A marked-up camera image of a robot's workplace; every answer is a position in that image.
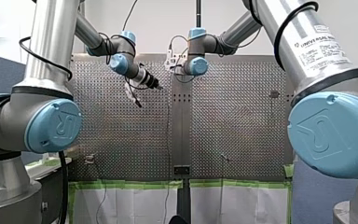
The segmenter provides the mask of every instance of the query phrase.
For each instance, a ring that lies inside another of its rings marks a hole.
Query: pegboard wall
[[[272,57],[237,57],[194,81],[191,176],[283,179],[291,160],[285,73]]]
[[[164,87],[137,91],[142,108],[126,97],[124,78],[104,58],[74,57],[74,96],[84,120],[71,180],[172,177],[172,140],[180,137],[172,135],[172,85],[179,83],[165,71],[165,55],[137,59]],[[190,84],[191,116],[184,118],[191,120],[184,139],[190,177],[283,180],[283,165],[292,160],[284,72],[269,56],[208,60],[208,74]],[[88,155],[94,164],[85,164]]]

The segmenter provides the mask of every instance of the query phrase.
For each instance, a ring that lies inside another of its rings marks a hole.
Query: robot end effector
[[[129,31],[121,32],[121,35],[113,35],[110,39],[102,39],[97,48],[87,47],[91,56],[112,55],[109,67],[119,75],[128,78],[136,86],[144,84],[148,89],[161,90],[158,79],[152,76],[142,64],[134,62],[136,50],[135,34]]]
[[[241,16],[228,30],[220,36],[207,34],[204,28],[193,28],[188,35],[187,60],[171,66],[176,74],[202,76],[208,71],[205,53],[218,55],[235,54],[240,43],[261,29],[250,12]],[[167,64],[172,55],[168,55]]]

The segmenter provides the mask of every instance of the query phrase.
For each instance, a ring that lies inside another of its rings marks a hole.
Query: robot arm
[[[123,31],[121,35],[113,35],[110,39],[103,39],[86,18],[78,14],[76,22],[76,36],[87,45],[87,52],[91,56],[112,55],[109,66],[116,73],[129,79],[126,83],[126,93],[138,106],[141,106],[133,93],[139,85],[146,85],[149,89],[161,90],[158,79],[152,76],[143,66],[134,62],[135,34]]]
[[[278,65],[295,87],[288,135],[297,155],[325,175],[358,178],[358,66],[317,15],[319,5],[308,0],[243,3],[250,12],[219,37],[192,29],[187,60],[171,69],[203,75],[205,53],[233,54],[233,47],[262,25]]]

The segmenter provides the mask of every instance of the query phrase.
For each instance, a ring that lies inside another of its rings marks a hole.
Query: sticker
[[[315,31],[318,33],[329,33],[330,34],[330,28],[325,25],[315,25],[313,26],[315,28]]]
[[[308,36],[295,43],[295,52],[305,71],[319,73],[330,64],[351,63],[331,34]]]

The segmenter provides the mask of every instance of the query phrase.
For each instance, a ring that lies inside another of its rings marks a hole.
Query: blue plastic cover
[[[25,145],[35,153],[62,151],[76,140],[81,121],[80,110],[74,102],[67,99],[50,101],[29,121]]]
[[[188,38],[189,39],[194,39],[194,38],[200,37],[202,35],[206,35],[205,28],[196,27],[196,28],[192,28],[190,30],[190,32],[188,33]]]
[[[208,71],[208,61],[202,57],[197,57],[190,62],[190,73],[193,76],[204,75]]]
[[[129,62],[124,55],[118,53],[113,55],[113,57],[110,59],[109,66],[113,71],[124,76],[129,69]]]
[[[358,96],[318,92],[300,101],[289,117],[288,134],[311,168],[338,178],[358,178]]]
[[[128,39],[130,39],[133,44],[136,44],[136,36],[133,32],[131,31],[121,31],[121,35],[124,37],[127,37]]]

